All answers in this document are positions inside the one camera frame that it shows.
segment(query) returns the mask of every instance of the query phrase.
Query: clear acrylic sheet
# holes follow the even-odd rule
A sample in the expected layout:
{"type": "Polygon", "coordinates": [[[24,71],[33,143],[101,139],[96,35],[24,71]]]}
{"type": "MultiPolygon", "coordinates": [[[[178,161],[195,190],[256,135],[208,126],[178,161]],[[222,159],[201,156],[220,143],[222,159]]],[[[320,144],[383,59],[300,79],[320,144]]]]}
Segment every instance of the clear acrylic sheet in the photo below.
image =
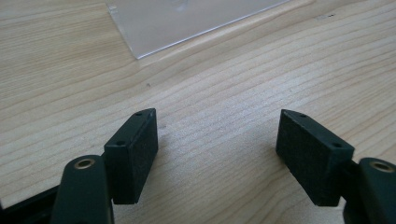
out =
{"type": "Polygon", "coordinates": [[[239,21],[289,0],[107,0],[137,58],[239,21]]]}

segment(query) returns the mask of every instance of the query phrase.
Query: black plastic part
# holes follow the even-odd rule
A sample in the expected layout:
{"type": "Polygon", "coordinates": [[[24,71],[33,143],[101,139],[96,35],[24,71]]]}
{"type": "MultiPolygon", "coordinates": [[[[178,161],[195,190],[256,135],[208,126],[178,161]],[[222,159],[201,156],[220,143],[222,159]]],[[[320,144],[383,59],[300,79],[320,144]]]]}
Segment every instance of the black plastic part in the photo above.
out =
{"type": "Polygon", "coordinates": [[[133,114],[105,144],[114,204],[137,203],[158,151],[154,108],[133,114]]]}
{"type": "Polygon", "coordinates": [[[276,153],[319,206],[336,206],[354,147],[305,114],[282,110],[276,153]]]}
{"type": "Polygon", "coordinates": [[[58,187],[43,191],[0,212],[1,223],[49,223],[58,187]]]}
{"type": "Polygon", "coordinates": [[[83,156],[67,163],[50,223],[114,223],[102,157],[83,156]]]}
{"type": "Polygon", "coordinates": [[[396,166],[387,161],[364,158],[359,167],[359,192],[371,222],[396,223],[396,166]]]}
{"type": "Polygon", "coordinates": [[[351,161],[341,173],[342,192],[346,200],[343,216],[346,224],[370,224],[367,212],[358,191],[361,168],[356,162],[351,161]]]}

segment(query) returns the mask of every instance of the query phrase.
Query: wood grain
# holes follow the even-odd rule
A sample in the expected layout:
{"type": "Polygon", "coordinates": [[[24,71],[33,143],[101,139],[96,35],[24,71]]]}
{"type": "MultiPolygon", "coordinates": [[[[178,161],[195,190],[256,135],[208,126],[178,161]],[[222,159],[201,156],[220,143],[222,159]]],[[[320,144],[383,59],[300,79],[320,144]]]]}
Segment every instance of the wood grain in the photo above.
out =
{"type": "Polygon", "coordinates": [[[158,156],[116,223],[342,223],[343,203],[315,207],[275,154],[278,117],[304,112],[355,161],[396,163],[396,2],[305,2],[141,61],[104,3],[0,3],[3,206],[59,184],[155,107],[158,156]]]}

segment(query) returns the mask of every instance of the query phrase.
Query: clamp jaw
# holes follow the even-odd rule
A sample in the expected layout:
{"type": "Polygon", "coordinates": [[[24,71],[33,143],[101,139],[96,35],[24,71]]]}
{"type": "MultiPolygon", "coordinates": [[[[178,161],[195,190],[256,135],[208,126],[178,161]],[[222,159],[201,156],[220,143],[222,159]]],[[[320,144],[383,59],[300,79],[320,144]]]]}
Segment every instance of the clamp jaw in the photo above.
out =
{"type": "Polygon", "coordinates": [[[396,166],[374,158],[357,164],[353,151],[307,115],[281,111],[276,153],[315,205],[337,206],[343,197],[346,224],[396,223],[396,166]]]}

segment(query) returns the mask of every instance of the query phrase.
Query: table surface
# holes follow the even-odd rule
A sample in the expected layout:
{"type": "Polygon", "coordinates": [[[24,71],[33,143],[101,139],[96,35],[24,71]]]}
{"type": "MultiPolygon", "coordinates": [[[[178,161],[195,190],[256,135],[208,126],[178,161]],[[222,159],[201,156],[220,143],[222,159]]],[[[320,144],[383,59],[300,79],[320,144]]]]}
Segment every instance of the table surface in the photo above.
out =
{"type": "Polygon", "coordinates": [[[116,223],[341,223],[344,202],[314,206],[276,155],[280,109],[348,141],[354,161],[396,163],[396,2],[299,4],[138,61],[101,0],[2,1],[3,206],[155,107],[158,155],[116,223]]]}

